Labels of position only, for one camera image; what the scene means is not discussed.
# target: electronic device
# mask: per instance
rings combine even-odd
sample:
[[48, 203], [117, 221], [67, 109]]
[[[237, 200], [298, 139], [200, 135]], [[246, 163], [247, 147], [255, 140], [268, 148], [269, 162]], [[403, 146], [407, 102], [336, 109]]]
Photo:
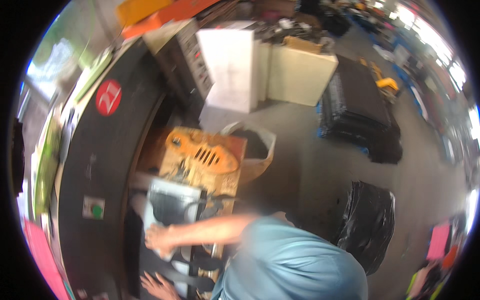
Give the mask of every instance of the electronic device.
[[168, 84], [196, 118], [213, 85], [195, 35], [197, 31], [196, 20], [189, 19], [165, 24], [142, 36]]

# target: man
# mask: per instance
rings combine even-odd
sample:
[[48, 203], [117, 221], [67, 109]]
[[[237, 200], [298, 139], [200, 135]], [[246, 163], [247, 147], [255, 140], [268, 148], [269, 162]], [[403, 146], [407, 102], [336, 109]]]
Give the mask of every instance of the man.
[[[179, 246], [240, 243], [212, 291], [213, 300], [367, 300], [367, 277], [353, 256], [295, 228], [285, 213], [233, 215], [147, 230], [145, 244], [167, 256]], [[159, 274], [142, 286], [161, 300], [179, 300]]]

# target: yellow tool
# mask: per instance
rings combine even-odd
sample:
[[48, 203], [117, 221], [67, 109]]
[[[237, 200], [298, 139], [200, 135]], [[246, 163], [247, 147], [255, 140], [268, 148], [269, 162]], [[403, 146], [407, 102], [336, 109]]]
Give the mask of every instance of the yellow tool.
[[188, 134], [172, 131], [165, 146], [179, 154], [189, 156], [196, 167], [215, 174], [231, 173], [238, 169], [236, 158], [221, 145], [196, 143]]
[[368, 67], [368, 64], [367, 64], [367, 61], [365, 60], [365, 58], [359, 56], [359, 62], [364, 65], [365, 67]]
[[[368, 63], [365, 58], [359, 56], [359, 62], [365, 67], [368, 67]], [[396, 81], [390, 77], [383, 78], [382, 70], [380, 70], [380, 68], [373, 61], [370, 62], [370, 66], [376, 79], [375, 83], [377, 84], [380, 92], [389, 102], [393, 103], [395, 101], [395, 95], [398, 92], [398, 85]]]

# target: orange box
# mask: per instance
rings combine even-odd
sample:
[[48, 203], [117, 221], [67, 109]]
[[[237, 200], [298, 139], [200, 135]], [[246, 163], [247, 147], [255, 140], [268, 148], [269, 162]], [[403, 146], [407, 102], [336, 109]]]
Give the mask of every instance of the orange box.
[[124, 28], [121, 35], [127, 39], [160, 28], [170, 20], [181, 21], [190, 19], [218, 1], [219, 0], [178, 0], [137, 24]]
[[154, 12], [172, 4], [173, 0], [125, 0], [117, 6], [120, 26], [133, 25]]

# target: blue shirt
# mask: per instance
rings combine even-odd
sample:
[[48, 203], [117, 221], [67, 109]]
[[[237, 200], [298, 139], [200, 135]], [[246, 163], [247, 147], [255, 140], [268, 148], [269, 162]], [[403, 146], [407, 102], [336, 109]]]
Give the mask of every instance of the blue shirt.
[[367, 277], [350, 253], [274, 217], [242, 232], [242, 247], [212, 300], [367, 300]]

